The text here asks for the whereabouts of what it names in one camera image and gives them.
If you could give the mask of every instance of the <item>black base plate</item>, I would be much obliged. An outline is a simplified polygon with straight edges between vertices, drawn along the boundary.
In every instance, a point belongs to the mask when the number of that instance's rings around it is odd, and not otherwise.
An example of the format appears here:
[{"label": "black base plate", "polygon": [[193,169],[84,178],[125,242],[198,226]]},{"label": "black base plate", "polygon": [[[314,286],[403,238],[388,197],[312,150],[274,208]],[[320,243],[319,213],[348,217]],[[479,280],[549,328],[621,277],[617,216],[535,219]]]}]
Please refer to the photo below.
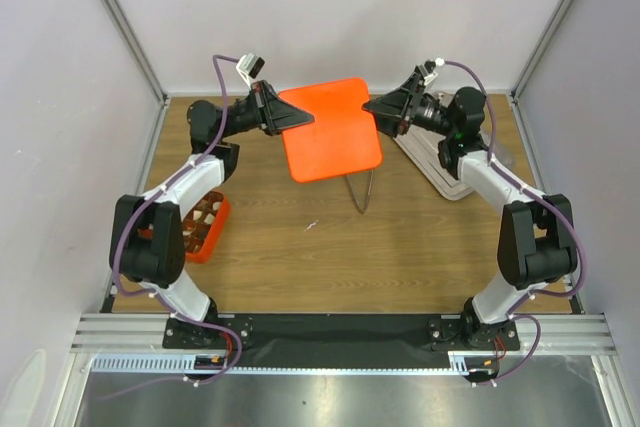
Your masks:
[{"label": "black base plate", "polygon": [[431,346],[437,351],[494,351],[496,337],[502,340],[507,350],[520,350],[520,340],[514,322],[506,322],[497,331],[494,328],[481,329],[472,339],[465,339],[460,335],[459,318],[435,316],[429,319],[428,329],[432,339]]},{"label": "black base plate", "polygon": [[[220,323],[244,331],[238,366],[276,369],[448,368],[450,350],[474,350],[494,357],[493,339],[471,347],[456,335],[459,320],[439,314],[236,314]],[[193,331],[170,319],[167,349],[224,349],[224,339]],[[500,333],[508,350],[518,350],[515,326]]]},{"label": "black base plate", "polygon": [[[251,338],[251,316],[235,314],[221,317],[217,325],[233,330],[242,339],[243,348]],[[164,329],[162,347],[181,350],[225,350],[226,340],[213,329],[194,326],[178,319],[169,319]]]}]

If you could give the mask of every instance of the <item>white wall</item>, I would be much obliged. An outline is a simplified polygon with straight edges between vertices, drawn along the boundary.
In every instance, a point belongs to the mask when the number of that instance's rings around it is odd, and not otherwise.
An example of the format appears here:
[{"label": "white wall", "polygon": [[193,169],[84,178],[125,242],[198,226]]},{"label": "white wall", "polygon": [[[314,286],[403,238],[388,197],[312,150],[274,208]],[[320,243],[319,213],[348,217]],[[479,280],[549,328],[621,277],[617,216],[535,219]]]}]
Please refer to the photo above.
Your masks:
[{"label": "white wall", "polygon": [[[396,87],[419,61],[468,63],[510,88],[558,0],[119,0],[163,87],[217,92],[211,53],[254,51],[276,88],[348,76]],[[231,90],[244,92],[231,78]],[[453,72],[440,86],[468,83]]]},{"label": "white wall", "polygon": [[115,201],[134,188],[158,103],[100,0],[0,12],[0,402],[45,349],[40,426],[80,313],[102,295]]},{"label": "white wall", "polygon": [[576,0],[522,98],[542,175],[564,192],[604,312],[640,395],[640,2]]}]

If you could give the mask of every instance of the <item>wooden table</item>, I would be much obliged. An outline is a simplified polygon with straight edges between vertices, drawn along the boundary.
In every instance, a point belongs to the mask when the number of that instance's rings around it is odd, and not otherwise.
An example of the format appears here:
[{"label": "wooden table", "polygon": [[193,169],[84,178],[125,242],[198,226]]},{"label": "wooden table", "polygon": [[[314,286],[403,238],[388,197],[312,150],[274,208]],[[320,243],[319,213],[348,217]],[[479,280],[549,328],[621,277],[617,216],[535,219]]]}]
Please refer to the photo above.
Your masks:
[{"label": "wooden table", "polygon": [[[193,100],[172,100],[148,188],[190,153],[185,112]],[[507,99],[493,100],[498,139],[514,155],[516,174],[531,183]],[[280,138],[254,131],[228,140],[241,146],[236,172],[218,189],[231,215],[209,262],[187,265],[222,311],[458,312],[497,271],[499,216],[475,193],[457,202],[442,198],[385,136],[365,215],[343,178],[294,182]],[[353,176],[358,195],[366,180],[366,173]],[[118,297],[114,305],[119,312],[159,309],[144,296]],[[564,299],[544,297],[523,310],[570,309]]]}]

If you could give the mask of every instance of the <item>orange tray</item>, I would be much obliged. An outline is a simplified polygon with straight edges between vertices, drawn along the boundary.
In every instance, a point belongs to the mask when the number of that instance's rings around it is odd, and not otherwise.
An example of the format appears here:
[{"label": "orange tray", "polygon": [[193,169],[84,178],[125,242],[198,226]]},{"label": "orange tray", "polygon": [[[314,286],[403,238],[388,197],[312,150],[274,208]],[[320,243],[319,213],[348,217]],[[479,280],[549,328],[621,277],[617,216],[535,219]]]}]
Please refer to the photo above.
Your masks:
[{"label": "orange tray", "polygon": [[182,221],[187,262],[203,264],[209,260],[230,212],[227,198],[215,190],[191,209]]},{"label": "orange tray", "polygon": [[282,132],[291,177],[312,182],[372,170],[382,163],[375,119],[364,80],[344,79],[280,92],[285,102],[315,121]]}]

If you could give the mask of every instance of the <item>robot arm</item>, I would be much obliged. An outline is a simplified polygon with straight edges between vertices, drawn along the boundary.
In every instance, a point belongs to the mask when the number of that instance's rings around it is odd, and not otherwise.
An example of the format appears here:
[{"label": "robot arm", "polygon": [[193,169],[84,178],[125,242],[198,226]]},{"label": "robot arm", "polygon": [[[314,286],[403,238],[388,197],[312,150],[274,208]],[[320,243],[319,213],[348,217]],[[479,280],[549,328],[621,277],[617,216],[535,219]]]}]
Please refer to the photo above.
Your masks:
[{"label": "robot arm", "polygon": [[[273,136],[314,121],[311,114],[281,100],[266,81],[248,81],[255,78],[263,64],[253,55],[238,62],[236,68],[250,85],[250,92],[229,109],[222,138],[252,129]],[[210,102],[199,100],[191,105],[187,122],[192,146],[187,162],[155,189],[118,200],[109,260],[113,268],[118,242],[126,236],[118,265],[120,274],[159,295],[173,311],[192,320],[216,323],[215,302],[196,287],[184,269],[182,221],[209,191],[233,174],[240,148],[221,142],[207,154],[222,123],[222,109]],[[125,232],[137,209],[152,197],[154,202]]]},{"label": "robot arm", "polygon": [[[412,125],[444,136],[438,144],[440,165],[455,179],[472,187],[502,214],[498,245],[499,272],[463,310],[463,337],[491,335],[530,292],[543,289],[577,268],[576,246],[562,223],[525,192],[543,197],[572,222],[571,204],[562,195],[546,196],[528,186],[493,157],[480,136],[486,96],[463,87],[448,106],[425,92],[444,61],[427,61],[415,68],[398,89],[363,106],[376,119],[378,130],[390,137]],[[543,235],[536,237],[534,227]]]}]

